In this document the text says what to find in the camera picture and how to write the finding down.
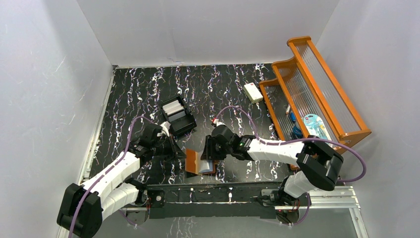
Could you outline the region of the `black card tray box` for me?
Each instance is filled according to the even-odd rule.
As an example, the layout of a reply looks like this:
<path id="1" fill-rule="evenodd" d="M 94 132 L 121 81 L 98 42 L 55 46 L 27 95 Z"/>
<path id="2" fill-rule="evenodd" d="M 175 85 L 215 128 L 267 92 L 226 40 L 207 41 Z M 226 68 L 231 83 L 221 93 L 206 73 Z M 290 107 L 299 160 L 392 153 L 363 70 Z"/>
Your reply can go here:
<path id="1" fill-rule="evenodd" d="M 163 105 L 173 102 L 175 100 L 179 100 L 179 102 L 183 105 L 184 110 L 180 111 L 176 114 L 168 116 L 162 109 Z M 191 132 L 194 128 L 196 128 L 197 123 L 190 112 L 187 104 L 184 101 L 184 98 L 181 95 L 176 95 L 175 97 L 171 97 L 167 100 L 161 101 L 159 103 L 160 109 L 162 110 L 163 116 L 167 122 L 170 123 L 169 131 L 174 136 L 181 136 L 186 133 Z"/>

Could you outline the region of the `orange leather card holder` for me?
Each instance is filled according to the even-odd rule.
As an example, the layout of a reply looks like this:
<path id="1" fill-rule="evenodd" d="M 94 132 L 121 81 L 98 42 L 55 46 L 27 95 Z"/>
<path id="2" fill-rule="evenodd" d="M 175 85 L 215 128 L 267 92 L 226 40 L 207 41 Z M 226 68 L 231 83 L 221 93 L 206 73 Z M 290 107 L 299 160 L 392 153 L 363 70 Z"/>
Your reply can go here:
<path id="1" fill-rule="evenodd" d="M 208 175 L 216 172 L 214 161 L 201 160 L 199 152 L 186 149 L 185 170 L 195 175 Z"/>

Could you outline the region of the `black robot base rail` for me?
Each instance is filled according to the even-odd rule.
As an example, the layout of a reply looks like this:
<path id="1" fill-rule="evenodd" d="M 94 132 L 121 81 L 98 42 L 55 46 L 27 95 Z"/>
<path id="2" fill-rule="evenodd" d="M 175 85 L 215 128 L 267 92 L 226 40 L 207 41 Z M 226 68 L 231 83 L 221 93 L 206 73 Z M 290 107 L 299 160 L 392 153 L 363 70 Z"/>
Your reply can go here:
<path id="1" fill-rule="evenodd" d="M 298 218 L 297 203 L 278 200 L 278 181 L 147 185 L 151 219 L 174 217 Z"/>

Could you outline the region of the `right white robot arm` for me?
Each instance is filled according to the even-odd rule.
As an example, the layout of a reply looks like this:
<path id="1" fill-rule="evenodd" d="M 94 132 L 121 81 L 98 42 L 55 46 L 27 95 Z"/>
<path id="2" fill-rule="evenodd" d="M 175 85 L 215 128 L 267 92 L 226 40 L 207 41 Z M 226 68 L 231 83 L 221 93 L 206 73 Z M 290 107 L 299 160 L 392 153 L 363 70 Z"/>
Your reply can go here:
<path id="1" fill-rule="evenodd" d="M 292 205 L 303 193 L 315 188 L 333 191 L 344 162 L 336 150 L 317 137 L 275 142 L 255 135 L 239 136 L 220 124 L 206 136 L 200 159 L 221 161 L 228 155 L 241 161 L 267 160 L 298 167 L 300 171 L 281 184 L 278 195 L 285 205 Z"/>

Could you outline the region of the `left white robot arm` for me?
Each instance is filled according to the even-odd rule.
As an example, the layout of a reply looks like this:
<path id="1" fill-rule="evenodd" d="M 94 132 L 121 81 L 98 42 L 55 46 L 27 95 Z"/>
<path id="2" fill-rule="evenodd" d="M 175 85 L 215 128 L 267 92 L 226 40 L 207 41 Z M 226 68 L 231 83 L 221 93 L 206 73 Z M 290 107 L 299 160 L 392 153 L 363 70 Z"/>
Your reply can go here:
<path id="1" fill-rule="evenodd" d="M 128 139 L 125 149 L 105 169 L 82 184 L 70 184 L 63 195 L 56 223 L 69 235 L 91 238 L 103 221 L 127 204 L 145 205 L 146 186 L 131 178 L 153 158 L 171 160 L 181 154 L 171 124 L 147 123 L 140 137 Z"/>

